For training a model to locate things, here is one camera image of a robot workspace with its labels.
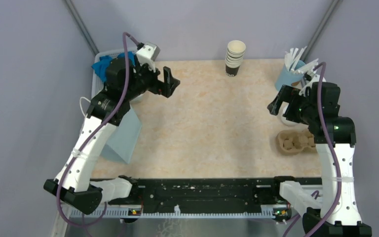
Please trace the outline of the stack of paper cups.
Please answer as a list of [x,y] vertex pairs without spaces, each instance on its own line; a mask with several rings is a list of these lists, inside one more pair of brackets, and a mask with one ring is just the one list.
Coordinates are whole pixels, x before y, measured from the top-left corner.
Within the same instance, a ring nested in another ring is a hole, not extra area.
[[235,77],[243,62],[246,51],[246,44],[240,40],[232,40],[227,44],[227,53],[225,58],[225,72],[229,77]]

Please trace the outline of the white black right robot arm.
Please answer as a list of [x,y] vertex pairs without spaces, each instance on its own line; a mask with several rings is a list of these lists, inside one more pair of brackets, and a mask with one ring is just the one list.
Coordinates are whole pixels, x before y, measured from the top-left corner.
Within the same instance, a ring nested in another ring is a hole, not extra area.
[[284,117],[307,125],[322,165],[322,200],[306,193],[299,182],[282,181],[269,190],[275,203],[287,200],[302,218],[307,237],[370,237],[372,228],[363,223],[357,208],[353,156],[356,145],[352,119],[339,116],[340,88],[330,82],[314,82],[304,93],[284,85],[267,106],[277,115],[287,103]]

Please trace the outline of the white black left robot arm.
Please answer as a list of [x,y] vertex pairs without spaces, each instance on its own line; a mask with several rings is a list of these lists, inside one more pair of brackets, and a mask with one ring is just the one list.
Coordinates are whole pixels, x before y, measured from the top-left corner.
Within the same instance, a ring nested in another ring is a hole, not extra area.
[[169,67],[152,70],[148,63],[115,58],[108,65],[104,88],[88,107],[78,141],[68,161],[43,188],[83,214],[89,215],[105,202],[120,198],[126,204],[138,199],[138,190],[130,178],[91,181],[96,161],[108,139],[130,110],[130,101],[149,91],[169,98],[180,81]]

